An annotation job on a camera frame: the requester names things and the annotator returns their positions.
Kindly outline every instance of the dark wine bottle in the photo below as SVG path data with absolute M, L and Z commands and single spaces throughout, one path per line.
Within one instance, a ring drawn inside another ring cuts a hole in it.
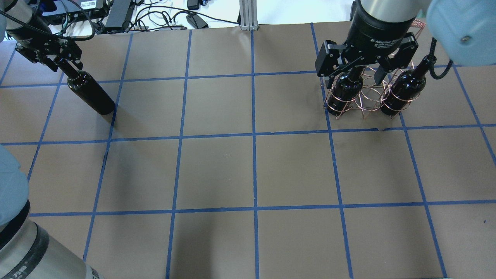
M 54 62 L 67 75 L 69 88 L 86 104 L 101 115 L 114 111 L 116 104 L 89 73 L 74 69 L 61 57 L 55 58 Z
M 427 55 L 415 69 L 402 72 L 382 101 L 380 110 L 387 115 L 395 116 L 410 101 L 417 98 L 426 86 L 426 73 L 434 63 L 435 57 L 431 58 Z
M 352 105 L 364 85 L 362 72 L 365 66 L 354 67 L 336 81 L 336 86 L 327 100 L 327 111 L 335 116 L 341 116 Z

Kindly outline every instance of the metal frame post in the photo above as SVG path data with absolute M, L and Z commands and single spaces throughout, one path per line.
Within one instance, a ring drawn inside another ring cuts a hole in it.
M 240 0 L 241 30 L 258 30 L 256 0 Z

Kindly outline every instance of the blue tape grid line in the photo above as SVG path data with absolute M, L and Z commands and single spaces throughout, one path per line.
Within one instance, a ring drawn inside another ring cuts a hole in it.
M 482 127 L 496 127 L 496 124 L 482 124 Z M 477 124 L 470 125 L 448 125 L 448 126 L 415 126 L 406 127 L 407 130 L 432 130 L 432 129 L 459 129 L 459 128 L 478 128 Z M 403 127 L 392 127 L 379 130 L 378 128 L 363 128 L 363 129 L 334 129 L 332 133 L 353 133 L 353 132 L 377 132 L 377 131 L 402 131 Z M 325 134 L 328 130 L 309 130 L 309 131 L 283 131 L 283 132 L 257 132 L 257 136 L 270 135 L 297 135 L 297 134 Z M 251 137 L 253 133 L 238 133 L 238 134 L 214 134 L 214 135 L 190 135 L 183 136 L 183 139 L 206 139 L 206 138 L 228 138 L 228 137 Z M 113 138 L 115 141 L 136 141 L 136 140 L 178 140 L 179 136 L 170 137 L 144 137 L 144 138 Z M 47 145 L 47 144 L 87 144 L 87 143 L 102 143 L 107 142 L 107 139 L 95 140 L 64 140 L 64 141 L 26 141 L 26 142 L 0 142 L 2 145 Z
M 14 58 L 14 54 L 15 54 L 15 49 L 12 50 L 12 54 L 10 55 L 10 58 L 8 59 L 7 66 L 5 66 L 5 70 L 3 71 L 3 74 L 1 75 L 0 85 L 2 84 L 3 79 L 7 75 L 8 67 L 10 66 L 10 63 L 12 63 L 12 59 Z
M 251 131 L 253 144 L 253 231 L 255 243 L 255 279 L 260 278 L 258 253 L 258 191 L 256 177 L 256 128 L 255 128 L 255 40 L 253 30 L 250 31 L 251 44 Z
M 186 93 L 187 93 L 187 81 L 188 81 L 188 71 L 189 71 L 189 55 L 191 53 L 191 36 L 192 31 L 189 31 L 188 43 L 187 43 L 187 55 L 186 55 L 186 72 L 185 72 L 185 83 L 183 92 L 183 109 L 181 112 L 181 130 L 179 134 L 179 145 L 178 145 L 178 158 L 176 162 L 176 179 L 174 181 L 174 197 L 172 201 L 172 211 L 171 211 L 171 226 L 169 229 L 169 248 L 167 250 L 167 263 L 165 278 L 170 278 L 171 273 L 171 258 L 172 258 L 172 244 L 174 237 L 174 224 L 176 221 L 176 205 L 178 200 L 178 186 L 179 186 L 179 168 L 181 166 L 181 151 L 183 148 L 183 131 L 185 126 L 185 112 L 186 112 Z
M 344 205 L 304 205 L 304 206 L 258 206 L 258 211 L 268 210 L 305 210 L 305 209 L 356 209 L 356 208 L 393 208 L 393 207 L 421 207 L 426 203 L 381 203 L 381 204 L 344 204 Z M 427 202 L 429 206 L 450 206 L 450 205 L 481 205 L 496 204 L 496 200 L 472 200 L 472 201 L 439 201 Z M 203 208 L 203 209 L 176 209 L 175 213 L 200 213 L 200 212 L 230 212 L 230 211 L 254 211 L 255 207 L 235 207 L 235 208 Z M 88 212 L 39 212 L 31 213 L 31 217 L 50 217 L 50 216 L 96 216 L 101 215 L 140 215 L 140 214 L 171 214 L 172 209 L 162 210 L 129 210 L 129 211 L 97 211 Z
M 318 48 L 317 48 L 317 42 L 316 42 L 316 36 L 315 36 L 315 31 L 314 31 L 314 26 L 313 23 L 310 24 L 311 30 L 312 30 L 312 35 L 313 35 L 313 40 L 314 40 L 314 45 L 315 45 L 315 51 L 318 54 Z M 112 131 L 114 127 L 114 122 L 116 118 L 116 111 L 114 112 L 113 119 L 112 119 L 112 124 L 111 124 L 111 130 L 109 133 L 109 138 L 107 140 L 78 140 L 78 141 L 43 141 L 43 137 L 46 131 L 46 128 L 48 126 L 48 122 L 50 119 L 50 115 L 53 111 L 54 104 L 58 95 L 58 91 L 60 89 L 60 86 L 62 85 L 67 85 L 67 83 L 63 83 L 63 75 L 61 76 L 60 80 L 58 83 L 47 83 L 47 84 L 32 84 L 32 85 L 9 85 L 9 86 L 1 86 L 1 83 L 3 82 L 3 79 L 6 76 L 7 70 L 11 64 L 11 61 L 13 59 L 13 56 L 15 54 L 15 51 L 12 52 L 12 55 L 10 56 L 10 59 L 8 61 L 8 64 L 6 66 L 6 69 L 4 73 L 2 74 L 2 77 L 0 79 L 0 88 L 23 88 L 23 87 L 39 87 L 39 86 L 57 86 L 56 92 L 54 94 L 54 98 L 52 100 L 48 115 L 47 115 L 47 120 L 45 122 L 45 126 L 43 128 L 42 135 L 40 136 L 40 140 L 38 142 L 7 142 L 7 143 L 2 143 L 4 145 L 37 145 L 37 150 L 35 153 L 35 156 L 33 158 L 33 162 L 30 168 L 30 171 L 28 173 L 28 178 L 30 178 L 33 166 L 35 164 L 39 149 L 41 145 L 45 144 L 84 144 L 84 143 L 107 143 L 107 149 L 106 153 L 104 156 L 104 160 L 102 163 L 102 170 L 101 170 L 101 175 L 100 175 L 100 180 L 99 180 L 99 185 L 97 189 L 97 194 L 95 197 L 95 204 L 92 212 L 54 212 L 54 213 L 32 213 L 31 216 L 92 216 L 91 223 L 90 223 L 90 228 L 88 231 L 88 237 L 87 237 L 87 242 L 85 246 L 85 251 L 84 251 L 84 257 L 83 259 L 86 260 L 87 253 L 88 253 L 88 248 L 89 248 L 89 243 L 91 239 L 91 232 L 94 224 L 94 218 L 97 215 L 130 215 L 130 214 L 162 214 L 162 213 L 170 213 L 172 216 L 174 216 L 171 219 L 171 230 L 170 230 L 170 237 L 169 237 L 169 250 L 168 250 L 168 261 L 167 261 L 167 278 L 169 278 L 169 273 L 170 273 L 170 259 L 172 255 L 172 239 L 173 239 L 173 232 L 174 232 L 174 219 L 175 219 L 175 214 L 176 213 L 195 213 L 195 212 L 225 212 L 225 211 L 254 211 L 254 229 L 255 229 L 255 265 L 256 265 L 256 278 L 259 278 L 259 260 L 258 260 L 258 214 L 257 212 L 259 210 L 296 210 L 296 209 L 340 209 L 340 214 L 341 214 L 341 220 L 342 220 L 342 226 L 343 226 L 343 236 L 345 240 L 345 250 L 346 250 L 346 256 L 348 260 L 348 268 L 349 268 L 349 273 L 350 277 L 353 278 L 353 271 L 352 271 L 352 265 L 351 265 L 351 257 L 350 257 L 350 251 L 349 251 L 349 245 L 348 245 L 348 239 L 347 239 L 347 232 L 346 232 L 346 222 L 345 222 L 345 217 L 344 217 L 344 211 L 343 209 L 345 208 L 375 208 L 375 207 L 408 207 L 408 206 L 424 206 L 426 208 L 426 214 L 428 216 L 429 224 L 431 227 L 431 231 L 433 234 L 433 239 L 434 243 L 436 245 L 436 252 L 439 257 L 439 261 L 441 264 L 441 269 L 443 272 L 443 275 L 447 277 L 446 275 L 446 270 L 444 268 L 444 264 L 442 262 L 442 256 L 439 250 L 439 246 L 436 240 L 435 236 L 435 230 L 434 230 L 434 225 L 432 223 L 432 219 L 430 217 L 430 212 L 429 212 L 429 206 L 442 206 L 442 205 L 461 205 L 461 204 L 494 204 L 496 203 L 496 200 L 475 200 L 475 201 L 445 201 L 445 202 L 427 202 L 425 198 L 425 193 L 423 192 L 422 184 L 420 181 L 420 176 L 418 174 L 415 158 L 413 155 L 413 150 L 411 148 L 411 144 L 408 138 L 408 130 L 424 130 L 424 129 L 455 129 L 455 128 L 480 128 L 481 132 L 483 134 L 484 140 L 488 146 L 488 149 L 491 153 L 491 156 L 493 158 L 494 163 L 496 164 L 496 157 L 493 152 L 493 149 L 491 148 L 491 145 L 487 139 L 487 136 L 485 134 L 485 131 L 483 127 L 496 127 L 496 124 L 481 124 L 479 121 L 479 118 L 475 112 L 475 109 L 470 101 L 470 98 L 465 90 L 465 87 L 463 85 L 463 82 L 459 76 L 458 71 L 456 70 L 456 67 L 461 67 L 461 66 L 455 66 L 453 67 L 456 73 L 456 76 L 460 82 L 460 85 L 463 89 L 463 92 L 465 94 L 465 97 L 470 105 L 470 108 L 474 114 L 474 117 L 477 121 L 476 125 L 457 125 L 457 126 L 425 126 L 425 127 L 406 127 L 404 123 L 403 117 L 400 115 L 401 120 L 402 120 L 402 127 L 394 127 L 394 128 L 387 128 L 384 129 L 384 131 L 399 131 L 403 130 L 405 133 L 405 136 L 407 138 L 407 143 L 410 149 L 412 161 L 414 163 L 414 168 L 416 170 L 417 174 L 417 179 L 419 181 L 419 187 L 421 188 L 422 196 L 423 196 L 423 202 L 421 203 L 389 203 L 389 204 L 351 204 L 351 205 L 344 205 L 342 203 L 342 198 L 341 198 L 341 193 L 340 193 L 340 186 L 339 186 L 339 178 L 338 178 L 338 172 L 337 172 L 337 165 L 336 165 L 336 158 L 334 154 L 334 146 L 333 146 L 333 140 L 332 140 L 332 133 L 345 133 L 345 132 L 366 132 L 366 131 L 379 131 L 377 128 L 372 128 L 372 129 L 340 129 L 340 130 L 333 130 L 330 126 L 330 120 L 329 120 L 329 115 L 326 114 L 326 120 L 328 124 L 328 130 L 316 130 L 316 131 L 290 131 L 290 132 L 260 132 L 256 133 L 255 132 L 255 95 L 254 95 L 254 77 L 255 76 L 261 76 L 261 75 L 285 75 L 285 74 L 308 74 L 308 73 L 315 73 L 315 71 L 310 70 L 310 71 L 287 71 L 287 72 L 263 72 L 263 73 L 255 73 L 254 71 L 254 44 L 253 44 L 253 31 L 251 31 L 251 73 L 245 73 L 245 74 L 225 74 L 225 75 L 207 75 L 207 76 L 191 76 L 189 77 L 187 74 L 188 71 L 188 65 L 189 65 L 189 53 L 190 53 L 190 44 L 191 44 L 191 31 L 189 33 L 189 40 L 188 40 L 188 53 L 187 53 L 187 62 L 186 62 L 186 74 L 184 77 L 166 77 L 166 78 L 150 78 L 150 79 L 124 79 L 124 74 L 125 74 L 125 69 L 130 53 L 130 48 L 131 48 L 131 43 L 132 43 L 132 35 L 129 38 L 129 45 L 128 45 L 128 50 L 126 54 L 126 59 L 124 63 L 124 69 L 123 73 L 121 76 L 120 80 L 106 80 L 106 81 L 100 81 L 99 83 L 120 83 L 119 86 L 119 93 L 118 97 L 116 100 L 116 104 L 119 102 L 120 98 L 120 93 L 121 89 L 123 86 L 124 82 L 139 82 L 139 81 L 154 81 L 154 80 L 173 80 L 173 79 L 184 79 L 185 80 L 185 89 L 184 89 L 184 99 L 183 99 L 183 111 L 182 111 L 182 124 L 181 124 L 181 132 L 178 137 L 154 137 L 154 138 L 129 138 L 129 139 L 112 139 Z M 184 127 L 184 114 L 185 114 L 185 105 L 186 105 L 186 86 L 187 86 L 187 80 L 188 79 L 198 79 L 198 78 L 218 78 L 218 77 L 236 77 L 236 76 L 251 76 L 252 78 L 252 133 L 245 133 L 245 134 L 220 134 L 220 135 L 197 135 L 197 136 L 183 136 L 183 127 Z M 325 99 L 325 91 L 322 88 L 322 97 Z M 338 200 L 339 204 L 337 205 L 308 205 L 308 206 L 272 206 L 272 207 L 259 207 L 257 205 L 257 193 L 256 193 L 256 136 L 265 136 L 265 135 L 291 135 L 291 134 L 315 134 L 315 133 L 329 133 L 329 140 L 330 140 L 330 147 L 331 147 L 331 154 L 332 154 L 332 159 L 333 159 L 333 167 L 334 167 L 334 172 L 335 172 L 335 179 L 336 179 L 336 187 L 337 187 L 337 192 L 338 192 Z M 182 147 L 182 139 L 199 139 L 199 138 L 217 138 L 217 137 L 248 137 L 252 136 L 253 137 L 253 191 L 254 191 L 254 203 L 253 207 L 243 207 L 243 208 L 212 208 L 212 209 L 176 209 L 176 202 L 177 202 L 177 186 L 178 186 L 178 178 L 179 178 L 179 166 L 180 166 L 180 150 Z M 174 192 L 174 200 L 173 200 L 173 209 L 165 209 L 165 210 L 137 210 L 137 211 L 101 211 L 98 212 L 96 211 L 97 204 L 98 204 L 98 197 L 101 189 L 101 184 L 103 180 L 103 174 L 105 170 L 105 165 L 106 165 L 106 160 L 108 156 L 108 152 L 110 149 L 110 144 L 113 141 L 133 141 L 133 140 L 169 140 L 169 139 L 179 139 L 180 140 L 180 145 L 178 147 L 178 161 L 177 161 L 177 168 L 176 168 L 176 181 L 175 181 L 175 192 Z
M 59 83 L 62 82 L 62 79 L 63 79 L 63 74 L 61 74 Z M 36 152 L 34 153 L 33 161 L 31 162 L 31 167 L 29 167 L 29 172 L 27 175 L 28 181 L 31 179 L 31 175 L 33 174 L 34 164 L 36 163 L 36 159 L 38 158 L 38 153 L 40 152 L 41 143 L 43 142 L 43 138 L 45 137 L 45 132 L 47 131 L 47 127 L 48 127 L 48 122 L 50 121 L 50 116 L 52 115 L 52 111 L 54 110 L 55 100 L 57 99 L 60 88 L 61 88 L 61 86 L 59 84 L 55 90 L 55 94 L 54 94 L 54 97 L 52 99 L 50 109 L 48 110 L 47 119 L 45 120 L 45 125 L 43 126 L 43 130 L 42 130 L 41 135 L 40 135 L 40 140 L 37 142 Z
M 437 253 L 437 258 L 439 260 L 439 265 L 441 266 L 442 275 L 444 278 L 448 278 L 446 273 L 446 267 L 444 266 L 444 261 L 442 259 L 441 249 L 439 248 L 439 243 L 437 242 L 437 237 L 434 229 L 433 220 L 431 217 L 431 211 L 429 210 L 429 204 L 427 203 L 426 193 L 424 192 L 424 186 L 422 185 L 422 180 L 420 179 L 419 169 L 417 167 L 417 161 L 415 160 L 415 155 L 413 153 L 412 143 L 410 142 L 410 137 L 408 136 L 408 130 L 405 126 L 405 119 L 403 114 L 400 113 L 401 125 L 403 126 L 403 132 L 405 133 L 406 142 L 408 145 L 408 150 L 410 151 L 410 157 L 412 158 L 413 168 L 415 170 L 415 175 L 417 176 L 417 182 L 419 184 L 420 194 L 422 195 L 422 201 L 424 208 L 426 210 L 427 221 L 429 222 L 429 227 L 431 228 L 431 234 L 434 241 L 435 250 Z
M 317 37 L 315 35 L 315 29 L 313 27 L 313 23 L 310 23 L 311 27 L 311 33 L 313 37 L 313 44 L 315 46 L 315 55 L 318 56 L 318 44 L 317 44 Z M 325 102 L 325 90 L 324 87 L 320 88 L 322 91 L 322 101 Z M 346 252 L 346 261 L 348 263 L 348 273 L 350 275 L 350 278 L 353 279 L 353 266 L 351 262 L 351 253 L 350 253 L 350 245 L 348 243 L 348 231 L 346 229 L 346 219 L 344 215 L 344 208 L 343 208 L 343 199 L 341 197 L 341 186 L 339 184 L 339 176 L 338 176 L 338 166 L 336 162 L 336 154 L 335 154 L 335 149 L 334 149 L 334 140 L 332 138 L 332 128 L 331 128 L 331 122 L 329 119 L 329 114 L 327 113 L 326 110 L 324 110 L 325 114 L 325 120 L 327 121 L 327 130 L 329 133 L 329 144 L 331 148 L 331 155 L 332 155 L 332 166 L 334 168 L 334 179 L 336 182 L 336 192 L 338 196 L 338 203 L 339 203 L 339 214 L 341 215 L 341 227 L 343 229 L 343 241 L 344 241 L 344 248 Z
M 479 116 L 477 116 L 477 113 L 475 112 L 474 105 L 472 105 L 472 101 L 470 101 L 470 97 L 468 96 L 467 90 L 465 89 L 465 85 L 463 85 L 463 81 L 460 77 L 460 74 L 458 73 L 458 70 L 456 67 L 453 67 L 453 70 L 455 71 L 456 78 L 458 79 L 458 82 L 460 83 L 460 86 L 462 87 L 463 94 L 465 95 L 465 98 L 467 99 L 468 105 L 470 106 L 470 109 L 472 110 L 472 114 L 474 115 L 475 121 L 477 122 L 477 127 L 481 129 L 482 132 L 482 137 L 484 138 L 484 141 L 486 142 L 486 146 L 489 149 L 489 153 L 491 154 L 491 158 L 493 159 L 494 165 L 496 165 L 496 156 L 493 151 L 493 148 L 491 147 L 491 144 L 489 143 L 488 137 L 486 135 L 486 132 L 484 131 L 484 126 L 481 125 L 481 121 L 479 120 Z
M 122 91 L 122 87 L 123 87 L 125 70 L 127 68 L 127 61 L 129 59 L 129 53 L 131 52 L 131 44 L 132 44 L 132 34 L 129 36 L 129 43 L 128 43 L 128 46 L 127 46 L 127 52 L 126 52 L 126 56 L 125 56 L 125 60 L 124 60 L 124 67 L 123 67 L 123 72 L 122 72 L 122 75 L 121 75 L 121 82 L 119 83 L 119 90 L 117 92 L 117 98 L 116 98 L 116 101 L 115 101 L 116 108 L 115 108 L 114 113 L 112 115 L 112 122 L 110 124 L 109 136 L 108 136 L 108 138 L 106 140 L 107 147 L 105 149 L 105 155 L 103 157 L 103 162 L 102 162 L 102 169 L 100 171 L 100 178 L 98 180 L 98 187 L 97 187 L 97 191 L 96 191 L 96 194 L 95 194 L 95 202 L 93 204 L 93 211 L 91 213 L 91 221 L 90 221 L 90 226 L 89 226 L 89 229 L 88 229 L 88 236 L 86 238 L 86 245 L 84 246 L 84 254 L 83 254 L 83 260 L 84 261 L 86 261 L 86 259 L 88 257 L 88 249 L 89 249 L 90 242 L 91 242 L 91 235 L 93 233 L 93 225 L 95 223 L 96 210 L 98 208 L 98 200 L 100 198 L 100 191 L 102 189 L 102 182 L 103 182 L 103 176 L 104 176 L 104 173 L 105 173 L 105 167 L 107 165 L 107 159 L 108 159 L 108 156 L 109 156 L 110 145 L 112 143 L 112 133 L 114 132 L 114 125 L 115 125 L 115 121 L 116 121 L 117 110 L 118 110 L 118 106 L 119 106 L 119 100 L 121 98 L 121 91 Z

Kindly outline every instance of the bottle neck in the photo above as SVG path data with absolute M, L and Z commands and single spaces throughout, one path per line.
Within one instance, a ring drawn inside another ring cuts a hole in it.
M 63 73 L 67 75 L 68 78 L 76 78 L 78 75 L 78 72 L 74 67 L 72 67 L 67 60 L 61 57 L 57 57 L 54 60 L 55 65 L 57 65 Z
M 365 66 L 353 67 L 347 74 L 348 78 L 352 81 L 357 81 L 362 76 Z
M 431 58 L 426 55 L 422 61 L 417 65 L 417 67 L 412 71 L 412 75 L 416 78 L 422 78 L 427 74 L 429 68 L 435 63 L 435 57 Z

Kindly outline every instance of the power adapter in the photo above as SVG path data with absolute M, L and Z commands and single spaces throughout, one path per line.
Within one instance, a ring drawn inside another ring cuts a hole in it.
M 195 29 L 208 28 L 208 24 L 205 22 L 205 20 L 201 19 L 201 17 L 196 13 L 187 15 L 186 20 Z
M 187 0 L 187 8 L 189 10 L 198 10 L 200 9 L 200 0 Z

